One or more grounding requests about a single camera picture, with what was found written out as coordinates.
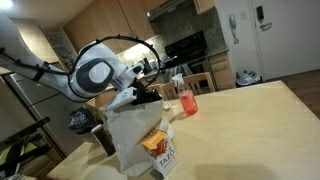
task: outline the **paper bag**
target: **paper bag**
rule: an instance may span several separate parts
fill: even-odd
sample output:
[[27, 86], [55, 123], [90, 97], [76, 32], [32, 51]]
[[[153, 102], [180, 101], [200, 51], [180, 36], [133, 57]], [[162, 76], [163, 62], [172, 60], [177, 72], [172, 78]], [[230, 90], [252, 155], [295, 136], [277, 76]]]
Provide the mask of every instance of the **paper bag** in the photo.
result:
[[163, 100], [140, 105], [127, 104], [109, 111], [106, 108], [102, 107], [100, 114], [112, 135], [121, 171], [137, 177], [152, 165], [141, 141], [155, 129], [167, 132], [169, 128], [168, 134], [172, 135], [169, 122], [162, 117]]

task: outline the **clear bottle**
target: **clear bottle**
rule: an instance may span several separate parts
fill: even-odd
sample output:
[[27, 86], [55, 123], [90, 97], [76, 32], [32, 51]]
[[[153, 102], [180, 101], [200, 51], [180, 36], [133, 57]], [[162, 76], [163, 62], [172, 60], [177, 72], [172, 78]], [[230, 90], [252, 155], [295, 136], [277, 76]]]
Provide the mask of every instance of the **clear bottle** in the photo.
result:
[[184, 83], [182, 74], [177, 74], [176, 76], [172, 77], [172, 80], [176, 83], [179, 99], [182, 104], [184, 113], [186, 115], [192, 115], [196, 113], [198, 111], [196, 100], [188, 84]]

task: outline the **stainless steel refrigerator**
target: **stainless steel refrigerator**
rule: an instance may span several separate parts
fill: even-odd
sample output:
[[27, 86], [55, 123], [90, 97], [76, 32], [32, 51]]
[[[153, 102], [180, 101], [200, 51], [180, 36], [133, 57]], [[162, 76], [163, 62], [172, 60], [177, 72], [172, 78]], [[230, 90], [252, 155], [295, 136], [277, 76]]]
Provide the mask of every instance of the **stainless steel refrigerator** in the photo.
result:
[[82, 104], [74, 103], [59, 91], [16, 73], [5, 76], [5, 79], [35, 120], [44, 117], [51, 119], [44, 130], [65, 156], [83, 143], [78, 135], [68, 129], [70, 112], [77, 110]]

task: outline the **range hood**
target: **range hood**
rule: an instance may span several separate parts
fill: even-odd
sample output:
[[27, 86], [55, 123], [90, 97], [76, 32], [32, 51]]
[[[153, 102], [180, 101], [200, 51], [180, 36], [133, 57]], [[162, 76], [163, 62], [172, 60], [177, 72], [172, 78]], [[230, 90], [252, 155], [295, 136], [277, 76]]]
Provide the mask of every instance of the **range hood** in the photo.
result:
[[171, 12], [176, 9], [176, 6], [184, 2], [185, 0], [167, 0], [158, 7], [152, 9], [147, 13], [149, 21], [153, 21], [156, 17], [166, 13]]

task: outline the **light switch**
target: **light switch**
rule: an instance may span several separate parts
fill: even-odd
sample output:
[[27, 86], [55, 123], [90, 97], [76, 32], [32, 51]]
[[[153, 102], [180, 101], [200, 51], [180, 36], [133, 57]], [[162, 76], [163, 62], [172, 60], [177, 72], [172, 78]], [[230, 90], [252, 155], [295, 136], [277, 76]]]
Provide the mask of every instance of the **light switch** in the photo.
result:
[[240, 13], [241, 20], [247, 19], [247, 13], [245, 11]]

